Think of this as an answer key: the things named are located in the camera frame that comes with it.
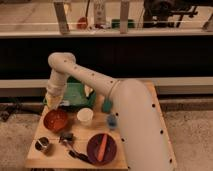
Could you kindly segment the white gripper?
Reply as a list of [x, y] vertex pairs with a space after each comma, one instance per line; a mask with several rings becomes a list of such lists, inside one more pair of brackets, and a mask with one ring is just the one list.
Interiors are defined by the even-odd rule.
[[59, 107], [64, 96], [65, 88], [65, 85], [55, 85], [51, 82], [47, 84], [45, 99], [50, 110], [57, 109]]

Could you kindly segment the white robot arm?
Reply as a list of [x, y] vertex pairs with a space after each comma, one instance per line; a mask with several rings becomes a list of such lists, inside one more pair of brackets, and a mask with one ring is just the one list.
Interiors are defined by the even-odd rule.
[[49, 108], [59, 106], [67, 79], [74, 77], [112, 101], [130, 171], [175, 170], [165, 124], [144, 83], [137, 79], [118, 80], [82, 67], [73, 54], [66, 52], [50, 54], [48, 64], [51, 67], [46, 93]]

